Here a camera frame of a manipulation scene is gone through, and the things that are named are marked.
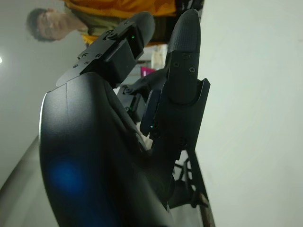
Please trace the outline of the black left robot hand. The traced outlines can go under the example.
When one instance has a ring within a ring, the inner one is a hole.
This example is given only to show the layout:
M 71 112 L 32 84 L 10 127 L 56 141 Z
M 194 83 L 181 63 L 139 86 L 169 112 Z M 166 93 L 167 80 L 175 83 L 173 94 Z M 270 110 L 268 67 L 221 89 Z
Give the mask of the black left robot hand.
M 123 21 L 44 96 L 40 166 L 61 227 L 172 227 L 185 204 L 214 226 L 196 156 L 210 89 L 198 79 L 199 13 L 180 15 L 163 69 L 123 85 L 154 30 L 148 12 Z

